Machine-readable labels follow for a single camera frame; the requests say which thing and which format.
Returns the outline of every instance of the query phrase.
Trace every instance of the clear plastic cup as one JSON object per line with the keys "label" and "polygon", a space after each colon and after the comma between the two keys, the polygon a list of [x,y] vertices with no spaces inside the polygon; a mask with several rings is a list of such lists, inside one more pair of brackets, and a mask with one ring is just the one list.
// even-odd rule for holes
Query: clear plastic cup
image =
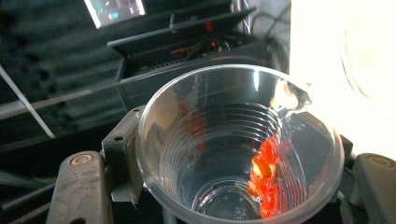
{"label": "clear plastic cup", "polygon": [[247,191],[251,159],[273,136],[278,214],[298,223],[334,195],[344,162],[340,137],[306,112],[304,86],[253,65],[212,66],[178,77],[148,102],[137,161],[152,195],[188,223],[263,223]]}

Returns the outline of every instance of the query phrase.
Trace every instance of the bright light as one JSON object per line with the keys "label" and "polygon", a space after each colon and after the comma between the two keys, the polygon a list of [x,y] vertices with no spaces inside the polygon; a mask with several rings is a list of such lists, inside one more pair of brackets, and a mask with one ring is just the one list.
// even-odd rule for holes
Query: bright light
{"label": "bright light", "polygon": [[146,11],[145,11],[145,9],[143,7],[142,0],[137,0],[136,3],[137,3],[137,10],[139,10],[139,14],[140,15],[145,15]]}
{"label": "bright light", "polygon": [[102,24],[99,21],[98,16],[96,15],[96,11],[92,6],[92,3],[90,0],[85,0],[85,5],[87,5],[88,10],[90,11],[91,17],[93,19],[93,23],[95,23],[96,28],[99,28]]}

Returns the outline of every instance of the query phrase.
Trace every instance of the metal bracket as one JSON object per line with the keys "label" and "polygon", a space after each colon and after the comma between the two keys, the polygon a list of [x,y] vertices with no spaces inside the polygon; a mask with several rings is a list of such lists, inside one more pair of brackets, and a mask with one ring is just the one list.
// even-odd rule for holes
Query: metal bracket
{"label": "metal bracket", "polygon": [[113,223],[111,214],[102,156],[95,151],[84,151],[64,160],[47,223],[107,224]]}
{"label": "metal bracket", "polygon": [[113,202],[136,204],[143,188],[134,150],[137,126],[145,106],[131,110],[102,141],[109,175],[113,177]]}

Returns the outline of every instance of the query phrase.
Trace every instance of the screen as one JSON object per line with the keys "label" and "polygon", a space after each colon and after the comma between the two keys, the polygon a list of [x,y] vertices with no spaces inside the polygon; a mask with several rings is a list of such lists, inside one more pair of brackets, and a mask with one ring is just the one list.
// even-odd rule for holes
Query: screen
{"label": "screen", "polygon": [[96,28],[145,15],[142,0],[85,0]]}

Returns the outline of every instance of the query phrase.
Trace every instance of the black electronic device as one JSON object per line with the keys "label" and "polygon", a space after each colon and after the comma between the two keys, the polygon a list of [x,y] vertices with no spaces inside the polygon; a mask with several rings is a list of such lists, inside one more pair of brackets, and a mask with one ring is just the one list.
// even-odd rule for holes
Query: black electronic device
{"label": "black electronic device", "polygon": [[167,28],[109,42],[126,59],[127,72],[121,78],[146,74],[168,65],[190,62],[209,55],[230,51],[252,43],[251,35],[235,31],[236,25],[251,10],[228,12],[208,18],[189,17]]}

